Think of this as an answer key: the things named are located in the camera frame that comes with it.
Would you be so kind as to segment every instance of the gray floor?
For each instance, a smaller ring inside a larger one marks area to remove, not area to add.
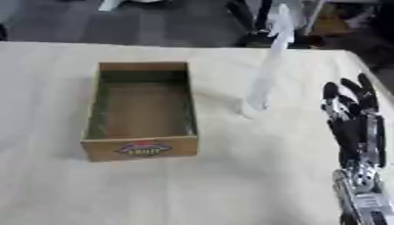
[[[170,5],[125,3],[98,11],[101,0],[2,0],[0,19],[11,40],[226,47],[242,33],[226,0],[174,0]]]

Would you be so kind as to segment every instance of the chair leg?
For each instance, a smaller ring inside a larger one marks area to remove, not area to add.
[[[7,30],[5,29],[5,26],[0,24],[0,40],[5,41],[8,39],[7,35]]]
[[[253,15],[244,0],[229,1],[226,8],[247,32],[253,30]]]

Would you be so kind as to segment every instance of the table surface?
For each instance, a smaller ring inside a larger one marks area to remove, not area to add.
[[[0,43],[2,225],[338,224],[338,147],[321,88],[368,70],[345,51],[289,50],[270,107],[236,105],[265,49]],[[79,145],[98,62],[189,62],[199,155],[90,163]],[[392,169],[394,108],[375,79]]]

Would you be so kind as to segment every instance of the robotic hand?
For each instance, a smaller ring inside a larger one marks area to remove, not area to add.
[[[340,224],[384,225],[386,216],[393,214],[377,172],[386,161],[384,121],[372,83],[364,74],[358,80],[361,85],[340,81],[356,101],[342,95],[335,83],[327,83],[323,91],[322,109],[340,148],[341,169],[333,172],[333,188],[342,209]]]

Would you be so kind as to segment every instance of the floor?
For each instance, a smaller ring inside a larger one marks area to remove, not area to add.
[[[244,32],[225,10],[228,0],[173,0],[172,4],[124,3],[98,11],[102,0],[1,0],[0,22],[15,41],[82,42],[167,47],[230,47]],[[394,51],[371,51],[381,41],[371,33],[329,39],[368,65]],[[394,93],[394,67],[376,75]]]

